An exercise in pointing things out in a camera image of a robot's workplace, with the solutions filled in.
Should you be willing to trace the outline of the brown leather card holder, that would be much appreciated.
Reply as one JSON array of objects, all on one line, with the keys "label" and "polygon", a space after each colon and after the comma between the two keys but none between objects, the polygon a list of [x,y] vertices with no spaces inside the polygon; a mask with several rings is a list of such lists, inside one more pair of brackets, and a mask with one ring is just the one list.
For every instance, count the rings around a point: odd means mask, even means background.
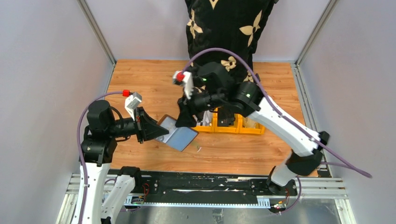
[{"label": "brown leather card holder", "polygon": [[158,125],[169,131],[168,134],[157,137],[155,140],[182,152],[198,136],[199,132],[190,127],[176,127],[176,119],[170,115],[164,115]]}]

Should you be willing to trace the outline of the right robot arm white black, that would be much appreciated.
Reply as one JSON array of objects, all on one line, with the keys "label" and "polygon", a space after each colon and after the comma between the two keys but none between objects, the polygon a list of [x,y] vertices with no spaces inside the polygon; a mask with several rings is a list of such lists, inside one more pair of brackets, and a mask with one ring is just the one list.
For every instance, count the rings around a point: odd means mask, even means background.
[{"label": "right robot arm white black", "polygon": [[294,119],[264,94],[254,82],[237,82],[219,63],[211,62],[193,72],[176,71],[173,84],[182,86],[178,99],[176,127],[196,127],[206,111],[226,108],[249,118],[285,141],[291,153],[275,166],[267,180],[267,190],[278,195],[296,176],[309,176],[320,166],[321,152],[329,140],[327,132],[316,132]]}]

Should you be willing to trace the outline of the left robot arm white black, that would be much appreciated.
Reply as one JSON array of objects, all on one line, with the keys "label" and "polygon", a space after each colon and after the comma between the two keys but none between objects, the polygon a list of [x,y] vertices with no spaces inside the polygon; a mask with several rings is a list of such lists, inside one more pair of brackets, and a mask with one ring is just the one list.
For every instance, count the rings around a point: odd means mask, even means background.
[{"label": "left robot arm white black", "polygon": [[149,193],[149,185],[143,182],[140,168],[126,166],[119,170],[107,198],[103,197],[118,138],[128,140],[134,135],[143,143],[169,133],[142,107],[134,112],[137,114],[130,118],[115,119],[118,110],[106,100],[92,102],[84,112],[88,126],[83,140],[78,140],[82,152],[81,179],[73,224],[113,224],[129,193]]}]

